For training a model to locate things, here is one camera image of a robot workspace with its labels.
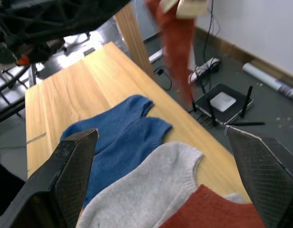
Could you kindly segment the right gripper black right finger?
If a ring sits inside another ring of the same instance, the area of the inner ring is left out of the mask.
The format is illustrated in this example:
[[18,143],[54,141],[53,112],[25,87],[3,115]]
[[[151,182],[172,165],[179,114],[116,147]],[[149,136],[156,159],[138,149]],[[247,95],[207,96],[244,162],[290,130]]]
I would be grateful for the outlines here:
[[242,184],[267,228],[293,228],[293,154],[276,138],[226,126]]

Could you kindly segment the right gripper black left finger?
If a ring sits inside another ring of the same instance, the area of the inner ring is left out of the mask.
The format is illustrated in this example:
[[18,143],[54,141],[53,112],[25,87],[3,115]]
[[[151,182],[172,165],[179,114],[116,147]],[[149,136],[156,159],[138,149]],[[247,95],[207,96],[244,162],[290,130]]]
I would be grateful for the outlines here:
[[97,140],[97,129],[62,140],[8,206],[0,218],[0,228],[76,227]]

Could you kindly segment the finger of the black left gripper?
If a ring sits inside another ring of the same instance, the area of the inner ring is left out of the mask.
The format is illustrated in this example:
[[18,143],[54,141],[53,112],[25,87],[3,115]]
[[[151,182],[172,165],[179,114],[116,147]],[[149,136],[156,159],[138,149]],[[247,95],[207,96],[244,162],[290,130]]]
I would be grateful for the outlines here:
[[43,42],[96,30],[128,0],[5,0],[7,42]]

